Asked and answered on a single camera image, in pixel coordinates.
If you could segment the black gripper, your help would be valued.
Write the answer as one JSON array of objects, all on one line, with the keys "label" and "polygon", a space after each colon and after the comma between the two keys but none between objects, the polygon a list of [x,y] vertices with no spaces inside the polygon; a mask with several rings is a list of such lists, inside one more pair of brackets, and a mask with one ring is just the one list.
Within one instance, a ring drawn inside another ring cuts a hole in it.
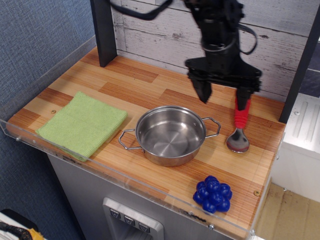
[{"label": "black gripper", "polygon": [[188,59],[185,65],[198,98],[205,104],[212,95],[211,83],[237,88],[239,111],[246,109],[251,94],[261,87],[262,72],[242,60],[237,49],[207,51],[205,57]]}]

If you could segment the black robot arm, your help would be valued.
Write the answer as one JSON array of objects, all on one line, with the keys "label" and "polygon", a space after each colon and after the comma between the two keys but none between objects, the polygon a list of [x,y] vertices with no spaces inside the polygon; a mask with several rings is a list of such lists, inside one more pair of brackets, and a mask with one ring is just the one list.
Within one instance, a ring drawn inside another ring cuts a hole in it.
[{"label": "black robot arm", "polygon": [[239,31],[255,32],[240,24],[245,16],[237,0],[186,0],[184,2],[201,32],[204,57],[185,61],[188,77],[199,99],[206,103],[212,84],[236,88],[237,109],[248,106],[251,94],[260,90],[261,70],[242,58]]}]

